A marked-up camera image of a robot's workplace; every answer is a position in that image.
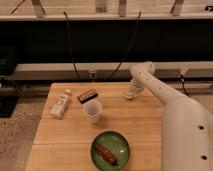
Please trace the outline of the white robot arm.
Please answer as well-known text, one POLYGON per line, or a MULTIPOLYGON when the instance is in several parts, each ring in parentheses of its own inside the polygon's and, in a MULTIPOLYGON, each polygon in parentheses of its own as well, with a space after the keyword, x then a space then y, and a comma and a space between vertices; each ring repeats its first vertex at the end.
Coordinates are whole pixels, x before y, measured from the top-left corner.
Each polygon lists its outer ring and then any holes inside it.
POLYGON ((153 76, 155 65, 131 66, 134 93, 147 88, 163 104, 161 171, 213 171, 213 113, 153 76))

